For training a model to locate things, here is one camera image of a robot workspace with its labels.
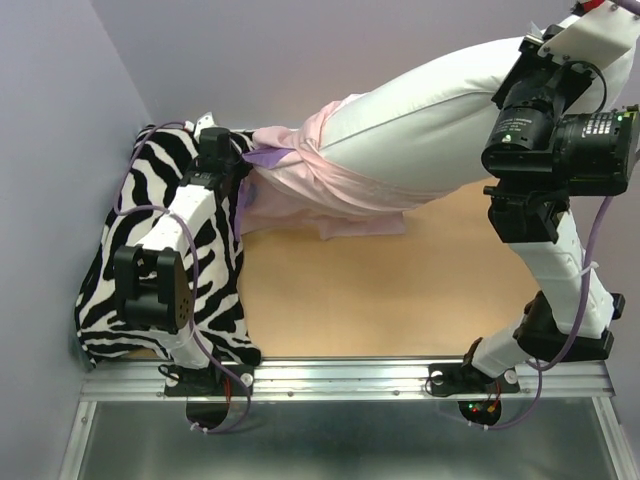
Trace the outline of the purple pink princess pillowcase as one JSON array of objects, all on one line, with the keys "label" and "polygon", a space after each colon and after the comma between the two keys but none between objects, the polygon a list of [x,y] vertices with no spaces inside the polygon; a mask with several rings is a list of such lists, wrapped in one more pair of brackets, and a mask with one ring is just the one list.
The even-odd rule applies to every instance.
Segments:
[{"label": "purple pink princess pillowcase", "polygon": [[339,166],[321,153],[326,123],[359,99],[332,101],[298,129],[269,126],[251,133],[243,159],[252,167],[241,182],[235,233],[270,228],[315,227],[334,237],[400,235],[403,214],[449,192],[419,191],[373,180]]}]

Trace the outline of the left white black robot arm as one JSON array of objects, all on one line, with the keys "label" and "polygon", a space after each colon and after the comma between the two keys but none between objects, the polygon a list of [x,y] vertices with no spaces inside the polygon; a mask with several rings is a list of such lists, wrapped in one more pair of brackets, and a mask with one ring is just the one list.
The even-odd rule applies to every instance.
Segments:
[{"label": "left white black robot arm", "polygon": [[173,362],[188,371],[188,382],[199,393],[215,392],[222,376],[235,382],[246,397],[249,386],[215,356],[216,346],[207,346],[195,323],[198,298],[199,260],[195,235],[203,225],[217,224],[224,216],[226,254],[236,240],[235,214],[229,213],[230,194],[249,172],[232,145],[231,132],[209,127],[196,134],[199,150],[189,164],[171,204],[165,208],[147,205],[137,211],[158,211],[158,222],[136,245],[123,246],[114,255],[116,306],[121,318],[147,328],[168,351]]}]

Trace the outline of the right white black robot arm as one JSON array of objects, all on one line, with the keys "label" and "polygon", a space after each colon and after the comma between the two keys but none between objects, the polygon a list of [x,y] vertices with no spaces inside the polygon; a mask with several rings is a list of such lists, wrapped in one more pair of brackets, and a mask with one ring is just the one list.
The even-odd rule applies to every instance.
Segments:
[{"label": "right white black robot arm", "polygon": [[464,355],[456,379],[472,390],[530,359],[544,365],[606,359],[610,323],[624,308],[623,296],[598,279],[593,246],[581,242],[570,201],[610,201],[627,190],[637,161],[639,112],[601,105],[572,111],[614,56],[591,40],[575,53],[554,52],[565,32],[553,25],[526,36],[493,98],[499,114],[481,156],[497,179],[485,189],[488,218],[539,290],[520,322],[476,340]]}]

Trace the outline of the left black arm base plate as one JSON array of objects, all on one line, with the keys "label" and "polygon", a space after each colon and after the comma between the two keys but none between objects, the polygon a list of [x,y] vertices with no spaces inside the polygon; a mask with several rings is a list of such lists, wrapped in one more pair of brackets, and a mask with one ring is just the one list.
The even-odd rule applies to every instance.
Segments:
[{"label": "left black arm base plate", "polygon": [[243,388],[229,375],[213,365],[205,369],[187,369],[175,364],[161,364],[167,397],[231,397],[244,396]]}]

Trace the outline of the white pillow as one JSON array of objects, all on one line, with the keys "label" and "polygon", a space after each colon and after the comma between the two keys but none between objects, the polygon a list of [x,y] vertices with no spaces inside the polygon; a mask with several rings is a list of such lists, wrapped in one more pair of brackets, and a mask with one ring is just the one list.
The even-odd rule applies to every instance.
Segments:
[{"label": "white pillow", "polygon": [[319,153],[361,176],[422,193],[488,178],[481,153],[498,115],[491,99],[521,43],[512,37],[469,46],[345,100],[323,125]]}]

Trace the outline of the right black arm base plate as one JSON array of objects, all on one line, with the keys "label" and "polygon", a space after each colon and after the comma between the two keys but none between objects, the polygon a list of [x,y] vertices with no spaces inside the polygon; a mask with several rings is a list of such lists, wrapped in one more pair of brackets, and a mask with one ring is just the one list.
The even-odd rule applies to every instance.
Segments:
[{"label": "right black arm base plate", "polygon": [[508,380],[504,374],[492,378],[472,366],[460,362],[430,364],[426,390],[435,397],[452,395],[489,395],[519,393],[518,378]]}]

